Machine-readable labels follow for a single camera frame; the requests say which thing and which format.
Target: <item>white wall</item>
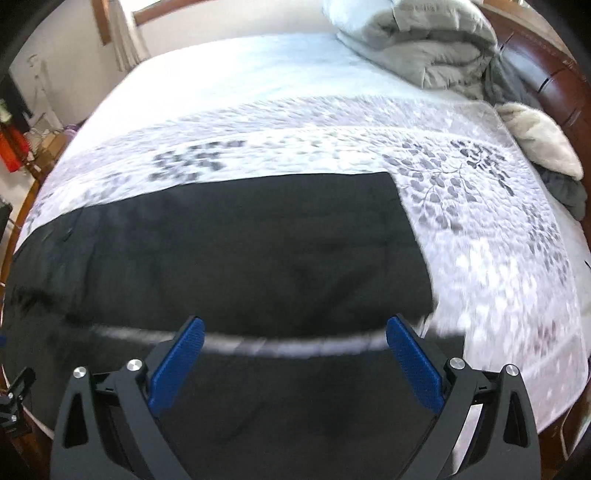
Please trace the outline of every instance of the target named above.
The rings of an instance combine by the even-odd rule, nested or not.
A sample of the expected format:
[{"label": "white wall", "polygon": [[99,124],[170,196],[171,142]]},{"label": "white wall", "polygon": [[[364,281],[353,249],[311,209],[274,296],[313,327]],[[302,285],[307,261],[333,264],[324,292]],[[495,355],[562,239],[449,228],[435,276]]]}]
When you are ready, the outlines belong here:
[{"label": "white wall", "polygon": [[333,31],[322,0],[210,0],[140,26],[151,55],[224,38]]},{"label": "white wall", "polygon": [[66,0],[34,31],[10,72],[33,107],[35,81],[27,60],[47,65],[51,104],[63,124],[87,118],[123,79],[112,45],[100,41],[90,0]]}]

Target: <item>white curtain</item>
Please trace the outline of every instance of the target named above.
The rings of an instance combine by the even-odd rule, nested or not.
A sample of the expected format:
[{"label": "white curtain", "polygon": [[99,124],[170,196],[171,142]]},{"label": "white curtain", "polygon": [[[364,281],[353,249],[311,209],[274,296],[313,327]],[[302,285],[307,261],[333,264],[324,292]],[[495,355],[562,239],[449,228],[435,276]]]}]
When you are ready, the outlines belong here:
[{"label": "white curtain", "polygon": [[109,0],[109,30],[119,70],[131,72],[150,54],[135,23],[134,13],[125,3],[125,0]]}]

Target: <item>folded comforter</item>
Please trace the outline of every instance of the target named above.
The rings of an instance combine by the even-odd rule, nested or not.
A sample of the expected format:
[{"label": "folded comforter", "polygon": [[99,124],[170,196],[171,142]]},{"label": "folded comforter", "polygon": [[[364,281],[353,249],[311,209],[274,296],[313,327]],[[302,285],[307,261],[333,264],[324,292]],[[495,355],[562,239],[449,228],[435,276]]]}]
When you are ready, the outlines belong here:
[{"label": "folded comforter", "polygon": [[326,0],[349,48],[421,88],[480,85],[496,35],[470,0]]}]

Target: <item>white floral bedspread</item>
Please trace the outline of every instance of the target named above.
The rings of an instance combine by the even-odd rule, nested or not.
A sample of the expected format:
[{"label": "white floral bedspread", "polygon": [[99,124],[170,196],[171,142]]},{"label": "white floral bedspread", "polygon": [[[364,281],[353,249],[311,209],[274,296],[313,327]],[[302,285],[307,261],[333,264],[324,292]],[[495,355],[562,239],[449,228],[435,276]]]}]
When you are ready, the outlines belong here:
[{"label": "white floral bedspread", "polygon": [[474,368],[518,365],[545,428],[587,380],[579,306],[544,193],[484,103],[297,98],[132,132],[58,164],[19,246],[74,209],[178,184],[377,171],[392,175],[430,270],[426,325],[463,332]]}]

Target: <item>white pillow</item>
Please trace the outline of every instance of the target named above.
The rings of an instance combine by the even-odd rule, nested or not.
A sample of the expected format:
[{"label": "white pillow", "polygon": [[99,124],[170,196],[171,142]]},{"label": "white pillow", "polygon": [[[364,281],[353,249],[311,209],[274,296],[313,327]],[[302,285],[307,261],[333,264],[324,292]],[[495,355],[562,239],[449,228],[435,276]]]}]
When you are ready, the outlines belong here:
[{"label": "white pillow", "polygon": [[569,139],[546,113],[521,103],[495,109],[530,162],[575,180],[583,178],[583,166]]}]

